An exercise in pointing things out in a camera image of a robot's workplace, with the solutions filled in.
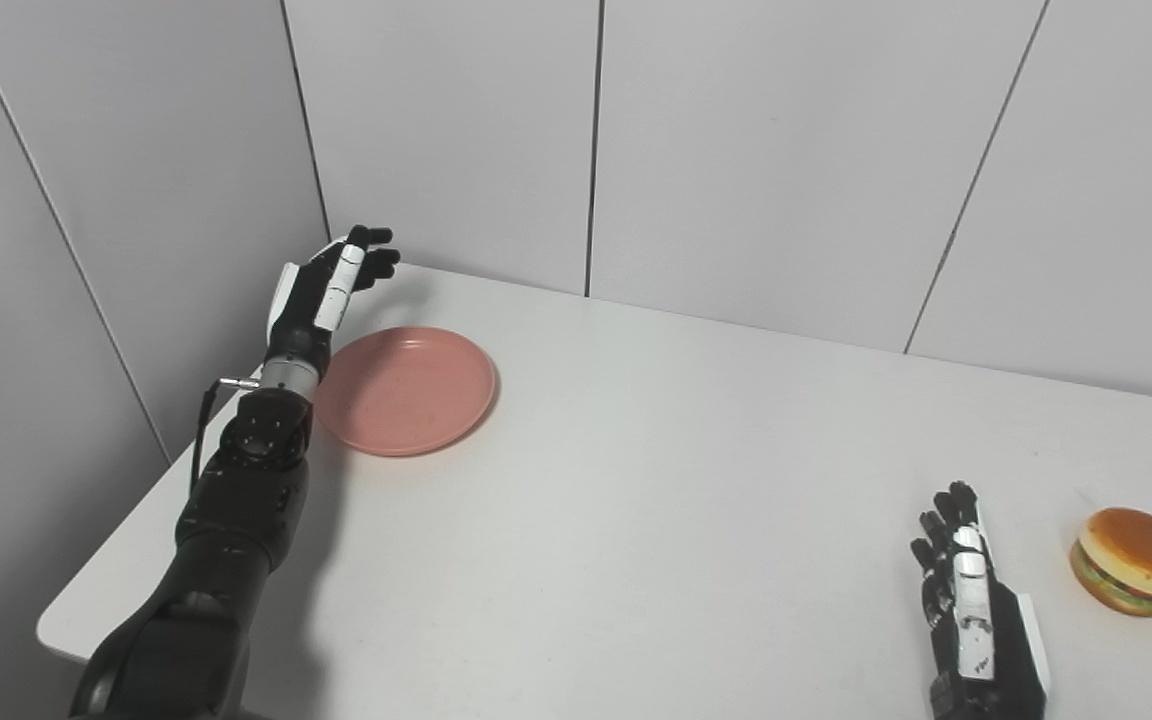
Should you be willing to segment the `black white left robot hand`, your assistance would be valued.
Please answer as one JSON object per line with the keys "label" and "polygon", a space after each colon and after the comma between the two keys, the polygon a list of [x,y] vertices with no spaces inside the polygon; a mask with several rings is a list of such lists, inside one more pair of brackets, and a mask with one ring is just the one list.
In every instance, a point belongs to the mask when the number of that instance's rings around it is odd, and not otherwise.
{"label": "black white left robot hand", "polygon": [[306,263],[285,264],[271,301],[265,363],[294,361],[325,376],[353,295],[396,274],[401,251],[391,247],[393,237],[391,228],[355,225]]}

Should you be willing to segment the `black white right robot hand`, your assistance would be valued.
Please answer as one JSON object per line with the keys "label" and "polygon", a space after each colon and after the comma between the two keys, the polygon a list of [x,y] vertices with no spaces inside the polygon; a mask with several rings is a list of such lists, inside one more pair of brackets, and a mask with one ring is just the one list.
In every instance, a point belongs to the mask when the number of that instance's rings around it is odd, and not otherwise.
{"label": "black white right robot hand", "polygon": [[1049,666],[1034,605],[996,578],[977,493],[954,480],[922,511],[910,543],[931,630],[934,719],[1043,719]]}

